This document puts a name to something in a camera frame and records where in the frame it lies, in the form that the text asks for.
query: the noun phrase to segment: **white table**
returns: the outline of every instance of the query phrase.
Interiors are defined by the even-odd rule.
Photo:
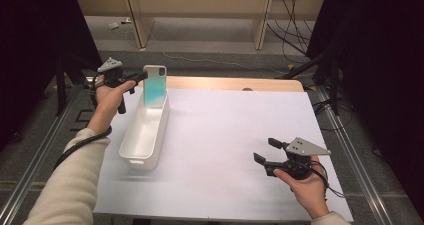
[[[269,137],[302,137],[325,147],[304,92],[168,89],[170,115],[158,166],[129,167],[119,147],[141,88],[125,96],[115,117],[98,185],[95,214],[152,219],[236,222],[309,221],[289,187],[267,177],[256,152],[285,161]],[[332,188],[342,192],[330,157],[321,156]],[[330,210],[352,221],[346,200],[327,191]]]

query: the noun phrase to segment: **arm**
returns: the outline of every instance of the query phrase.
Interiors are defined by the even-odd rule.
[[[312,161],[319,162],[319,159],[313,156]],[[323,174],[319,165],[313,165],[313,168]],[[296,180],[280,169],[275,169],[274,174],[290,186],[299,204],[311,216],[313,225],[349,224],[338,213],[328,210],[324,183],[318,175],[312,173],[307,179]]]
[[[135,82],[117,88],[97,89],[98,106],[87,128],[78,132],[65,148],[105,132],[117,112],[122,94]],[[102,138],[71,154],[53,172],[25,224],[92,224],[92,210],[97,199],[97,183],[104,151],[109,144]]]

